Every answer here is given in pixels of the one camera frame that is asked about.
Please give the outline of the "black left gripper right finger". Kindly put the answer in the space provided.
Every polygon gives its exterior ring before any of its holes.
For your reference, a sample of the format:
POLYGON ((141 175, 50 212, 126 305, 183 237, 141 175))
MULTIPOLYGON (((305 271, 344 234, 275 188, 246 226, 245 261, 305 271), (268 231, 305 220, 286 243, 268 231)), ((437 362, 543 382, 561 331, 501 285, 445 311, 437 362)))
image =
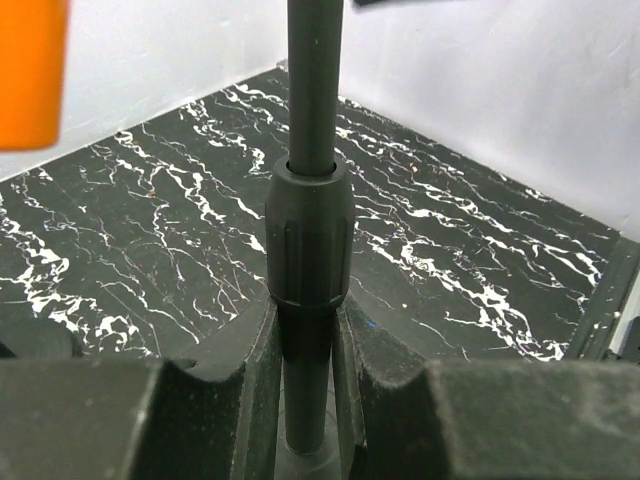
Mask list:
POLYGON ((333 372, 346 479, 635 479, 639 369, 428 360, 352 300, 333 372))

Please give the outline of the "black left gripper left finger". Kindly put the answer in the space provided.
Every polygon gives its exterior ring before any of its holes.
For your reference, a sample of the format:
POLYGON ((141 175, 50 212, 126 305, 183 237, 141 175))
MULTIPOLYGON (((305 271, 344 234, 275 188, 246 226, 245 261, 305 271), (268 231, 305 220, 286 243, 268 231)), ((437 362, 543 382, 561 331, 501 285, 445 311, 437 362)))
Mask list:
POLYGON ((272 301, 176 359, 86 356, 49 321, 1 330, 5 479, 270 479, 280 395, 272 301))

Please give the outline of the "black round-base stand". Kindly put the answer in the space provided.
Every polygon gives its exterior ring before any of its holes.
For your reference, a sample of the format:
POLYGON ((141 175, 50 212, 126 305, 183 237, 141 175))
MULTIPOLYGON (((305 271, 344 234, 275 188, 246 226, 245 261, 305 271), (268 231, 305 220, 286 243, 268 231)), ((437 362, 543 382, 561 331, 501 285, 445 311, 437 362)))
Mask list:
POLYGON ((355 200, 335 155, 343 5, 287 5, 289 147, 265 203, 267 286, 280 357, 276 479, 462 479, 429 362, 350 294, 355 200))

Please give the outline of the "orange microphone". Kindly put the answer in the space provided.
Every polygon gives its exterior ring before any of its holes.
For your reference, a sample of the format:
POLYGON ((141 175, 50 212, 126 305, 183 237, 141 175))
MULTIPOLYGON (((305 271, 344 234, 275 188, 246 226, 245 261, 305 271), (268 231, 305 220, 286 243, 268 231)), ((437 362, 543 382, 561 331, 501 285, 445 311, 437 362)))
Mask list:
POLYGON ((37 150, 59 137, 70 3, 1 3, 1 149, 37 150))

